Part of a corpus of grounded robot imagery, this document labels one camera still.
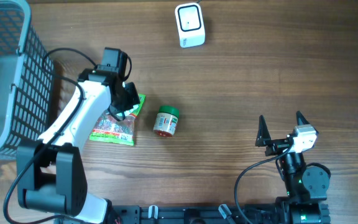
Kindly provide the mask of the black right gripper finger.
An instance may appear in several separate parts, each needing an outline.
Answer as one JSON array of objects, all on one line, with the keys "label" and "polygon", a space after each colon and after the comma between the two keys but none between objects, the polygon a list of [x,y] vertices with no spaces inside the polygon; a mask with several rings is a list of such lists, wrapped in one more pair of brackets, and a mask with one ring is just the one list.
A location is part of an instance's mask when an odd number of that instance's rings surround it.
[{"label": "black right gripper finger", "polygon": [[267,124],[265,122],[265,118],[263,115],[259,116],[259,126],[258,126],[258,132],[257,137],[255,140],[255,146],[262,147],[262,146],[268,146],[271,142],[270,133],[267,127]]},{"label": "black right gripper finger", "polygon": [[297,112],[296,112],[296,122],[297,122],[297,125],[299,125],[299,126],[310,124],[310,123],[307,121],[307,119],[303,116],[303,114],[301,113],[301,111],[297,111]]}]

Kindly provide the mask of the green snack bag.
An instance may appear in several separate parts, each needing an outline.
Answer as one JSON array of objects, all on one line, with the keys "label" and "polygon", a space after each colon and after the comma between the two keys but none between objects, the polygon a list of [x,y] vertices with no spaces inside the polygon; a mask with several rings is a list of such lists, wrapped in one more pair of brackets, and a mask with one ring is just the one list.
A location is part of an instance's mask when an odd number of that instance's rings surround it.
[{"label": "green snack bag", "polygon": [[145,101],[145,95],[139,94],[140,105],[124,121],[116,121],[104,112],[97,120],[89,139],[91,141],[110,142],[128,146],[134,145],[135,119]]}]

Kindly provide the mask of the green lid spice jar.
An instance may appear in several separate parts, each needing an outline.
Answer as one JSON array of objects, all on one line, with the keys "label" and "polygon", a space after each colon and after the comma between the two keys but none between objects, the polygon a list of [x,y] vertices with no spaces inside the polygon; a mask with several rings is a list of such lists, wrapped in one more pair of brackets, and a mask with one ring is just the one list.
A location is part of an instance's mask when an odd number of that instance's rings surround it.
[{"label": "green lid spice jar", "polygon": [[154,132],[160,136],[172,137],[175,134],[179,110],[175,107],[162,105],[159,108],[154,124]]}]

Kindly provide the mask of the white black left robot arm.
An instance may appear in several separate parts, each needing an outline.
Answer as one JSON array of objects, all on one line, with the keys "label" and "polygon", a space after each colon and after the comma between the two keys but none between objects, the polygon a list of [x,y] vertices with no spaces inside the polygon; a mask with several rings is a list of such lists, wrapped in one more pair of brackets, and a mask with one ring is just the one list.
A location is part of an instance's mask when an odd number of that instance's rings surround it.
[{"label": "white black left robot arm", "polygon": [[52,219],[106,223],[111,204],[88,192],[81,151],[105,111],[123,120],[139,103],[135,85],[116,72],[86,69],[60,116],[35,141],[17,148],[17,190],[22,208],[51,213]]}]

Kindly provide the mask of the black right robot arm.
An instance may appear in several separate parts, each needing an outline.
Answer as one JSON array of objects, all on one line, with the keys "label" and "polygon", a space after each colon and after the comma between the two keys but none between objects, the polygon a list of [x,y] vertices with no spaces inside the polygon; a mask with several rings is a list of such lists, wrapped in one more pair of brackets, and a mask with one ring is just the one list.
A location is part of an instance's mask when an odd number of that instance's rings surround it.
[{"label": "black right robot arm", "polygon": [[266,156],[277,156],[275,164],[287,190],[286,197],[277,197],[271,214],[259,209],[257,217],[265,223],[330,223],[327,191],[331,171],[324,165],[307,164],[303,153],[314,148],[319,132],[296,112],[297,125],[283,139],[272,139],[265,122],[259,116],[255,145],[266,147]]}]

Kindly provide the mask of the white barcode scanner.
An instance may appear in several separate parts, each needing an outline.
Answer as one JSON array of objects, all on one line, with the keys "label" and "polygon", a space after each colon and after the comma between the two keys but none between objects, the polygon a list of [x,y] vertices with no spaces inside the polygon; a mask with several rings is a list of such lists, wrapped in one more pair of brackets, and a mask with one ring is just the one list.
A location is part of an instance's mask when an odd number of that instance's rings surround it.
[{"label": "white barcode scanner", "polygon": [[203,45],[206,39],[203,13],[197,2],[180,4],[175,8],[181,48]]}]

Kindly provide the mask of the grey plastic basket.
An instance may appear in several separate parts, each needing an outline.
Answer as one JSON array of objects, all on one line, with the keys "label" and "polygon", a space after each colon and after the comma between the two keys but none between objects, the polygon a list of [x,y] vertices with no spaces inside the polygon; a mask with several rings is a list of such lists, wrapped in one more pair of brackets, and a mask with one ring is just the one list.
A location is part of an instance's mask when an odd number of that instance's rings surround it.
[{"label": "grey plastic basket", "polygon": [[0,1],[0,160],[47,129],[54,70],[26,1]]}]

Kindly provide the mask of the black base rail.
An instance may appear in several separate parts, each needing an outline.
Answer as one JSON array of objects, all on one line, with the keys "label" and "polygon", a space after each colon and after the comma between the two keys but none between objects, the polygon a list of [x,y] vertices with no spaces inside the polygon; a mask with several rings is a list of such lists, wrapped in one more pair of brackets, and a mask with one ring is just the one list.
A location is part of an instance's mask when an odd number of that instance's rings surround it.
[{"label": "black base rail", "polygon": [[[246,205],[244,213],[251,223],[331,223],[328,206],[291,205],[280,208],[274,203]],[[138,205],[115,206],[114,223],[122,224],[190,224],[190,223],[245,223],[236,207],[226,211],[218,207],[159,207],[156,215],[149,213],[148,207]]]}]

